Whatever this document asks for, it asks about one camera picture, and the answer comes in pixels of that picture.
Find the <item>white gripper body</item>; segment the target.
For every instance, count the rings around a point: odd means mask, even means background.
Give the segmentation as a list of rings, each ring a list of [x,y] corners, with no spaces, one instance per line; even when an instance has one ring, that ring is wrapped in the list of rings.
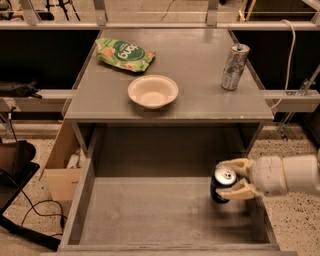
[[[264,156],[254,161],[250,181],[265,196],[282,196],[287,193],[282,159],[278,156]]]

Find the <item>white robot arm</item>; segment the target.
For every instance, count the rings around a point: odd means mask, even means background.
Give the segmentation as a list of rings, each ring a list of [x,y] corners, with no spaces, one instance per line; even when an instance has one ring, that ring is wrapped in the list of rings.
[[[216,165],[213,179],[218,182],[215,193],[223,200],[284,196],[291,192],[320,193],[316,155],[226,160]]]

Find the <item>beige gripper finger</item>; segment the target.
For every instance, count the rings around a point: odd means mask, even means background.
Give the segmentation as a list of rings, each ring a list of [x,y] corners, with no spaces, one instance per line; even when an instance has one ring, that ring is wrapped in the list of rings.
[[[216,193],[226,200],[250,200],[263,194],[247,178],[241,178],[231,187],[217,188]]]
[[[255,161],[248,158],[236,158],[219,162],[216,167],[229,167],[240,176],[248,177]]]

